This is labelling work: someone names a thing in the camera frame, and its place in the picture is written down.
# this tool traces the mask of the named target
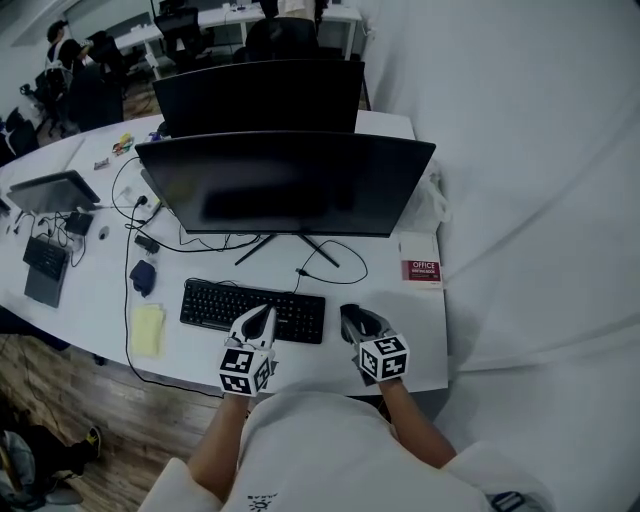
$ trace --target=sticky note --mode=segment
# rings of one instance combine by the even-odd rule
[[[158,357],[164,328],[164,311],[157,304],[133,310],[131,349],[136,356]]]

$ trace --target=black keyboard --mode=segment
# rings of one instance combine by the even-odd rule
[[[67,256],[68,253],[64,249],[31,237],[27,242],[27,249],[24,251],[22,261],[46,276],[59,281],[67,265]]]
[[[276,307],[276,339],[300,343],[322,342],[323,297],[254,290],[189,279],[185,283],[180,321],[183,324],[228,331],[236,318],[262,304]]]

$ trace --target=black monitor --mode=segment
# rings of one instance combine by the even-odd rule
[[[50,174],[10,187],[7,193],[15,205],[25,212],[71,212],[77,208],[94,210],[100,198],[76,171]]]
[[[172,137],[250,131],[353,133],[364,62],[279,60],[156,80]]]
[[[136,146],[188,233],[387,237],[435,146],[372,135],[261,132]]]

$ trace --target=shoe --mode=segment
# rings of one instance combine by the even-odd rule
[[[100,457],[100,449],[102,448],[102,433],[100,429],[95,425],[89,429],[89,433],[87,434],[86,441],[91,445],[91,447],[96,452],[96,459]]]

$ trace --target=bag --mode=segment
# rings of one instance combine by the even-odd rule
[[[435,235],[441,222],[451,220],[451,208],[440,192],[440,166],[431,160],[420,178],[407,206],[396,224],[395,232],[409,231]]]

